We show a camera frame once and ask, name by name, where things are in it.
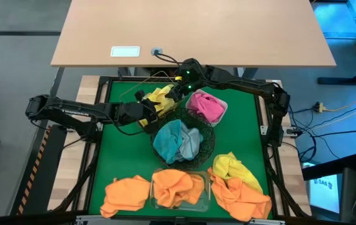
gray fabric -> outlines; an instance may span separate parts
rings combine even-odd
[[[183,122],[181,123],[181,135],[182,145],[179,147],[179,151],[176,152],[175,159],[179,162],[184,159],[192,160],[198,154],[203,136],[197,128],[188,129]]]

sticker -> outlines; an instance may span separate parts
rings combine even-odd
[[[114,46],[111,48],[111,57],[139,57],[139,46]]]

orange towel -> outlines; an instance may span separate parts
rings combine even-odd
[[[204,180],[197,174],[177,169],[164,169],[153,174],[154,197],[167,208],[180,206],[182,201],[196,204],[204,190]]]
[[[233,218],[247,222],[251,218],[268,217],[272,206],[269,196],[250,188],[239,177],[228,179],[225,184],[222,178],[213,174],[212,168],[208,168],[207,171],[213,181],[211,190],[216,202]]]
[[[139,175],[124,178],[105,187],[106,196],[100,213],[104,218],[114,216],[119,210],[137,211],[145,205],[150,192],[150,182]]]

desk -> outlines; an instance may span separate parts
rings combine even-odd
[[[81,85],[78,92],[77,101],[84,103],[94,103],[96,93],[98,90],[99,77],[98,76],[83,76]],[[100,102],[104,101],[103,91]],[[260,99],[260,105],[263,106],[263,101]],[[267,124],[267,114],[265,109],[261,108],[262,118],[265,124]],[[286,116],[283,120],[283,126],[289,126],[290,120]],[[77,134],[70,133],[67,135],[66,143],[70,143],[78,139]],[[283,141],[287,143],[294,143],[293,139],[285,137]],[[95,148],[94,144],[90,146],[90,152],[93,152]],[[55,183],[53,186],[53,191],[51,193],[51,199],[48,205],[48,209],[54,209],[62,201],[62,199],[68,194],[76,183],[79,168],[82,161],[82,156],[84,152],[83,142],[79,142],[69,148],[65,149],[62,153],[61,160],[59,163]],[[294,200],[300,205],[300,207],[308,214],[311,214],[310,206],[308,203],[308,197],[305,190],[305,185],[303,182],[302,171],[300,168],[300,163],[298,161],[297,152],[290,146],[282,145],[278,148],[280,162],[282,164],[283,178],[285,181],[285,186],[294,198]],[[277,188],[274,189],[275,199],[277,200],[277,213],[283,214],[282,202],[280,194]],[[83,209],[85,203],[84,199],[86,197],[86,187],[82,189],[80,195],[80,201],[77,205],[77,209]]]
[[[110,57],[139,46],[139,57]],[[173,66],[178,61],[233,67],[336,66],[307,0],[74,0],[51,65]]]

crumpled cloth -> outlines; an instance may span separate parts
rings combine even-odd
[[[204,114],[209,122],[217,122],[225,110],[216,97],[202,93],[193,94],[188,109],[194,109],[197,113]]]
[[[164,169],[153,174],[154,198],[167,208],[178,207],[182,201],[197,204],[204,191],[200,175],[188,174],[177,169]]]
[[[252,172],[237,160],[232,152],[215,156],[213,173],[222,179],[240,178],[248,187],[263,193],[263,189]]]
[[[155,105],[155,111],[160,111],[158,116],[162,116],[164,113],[175,107],[175,102],[173,99],[165,97],[165,95],[171,91],[171,88],[173,88],[173,84],[169,84],[162,89],[156,88],[152,93],[148,93],[143,97],[143,99],[149,99],[154,103],[159,103]],[[147,126],[148,124],[147,119],[142,119],[139,121],[139,123],[143,127]]]
[[[150,193],[150,182],[139,175],[124,178],[107,185],[100,213],[104,218],[114,216],[119,210],[137,211],[144,207]]]
[[[207,171],[213,181],[211,190],[216,202],[228,211],[231,217],[245,222],[251,218],[266,219],[268,217],[272,207],[269,196],[248,187],[239,177],[228,179],[225,184],[222,178],[212,172],[212,168],[208,168]]]
[[[180,119],[176,119],[158,131],[153,146],[165,162],[171,164],[176,160],[194,159],[202,141],[203,136],[197,128],[188,129]]]

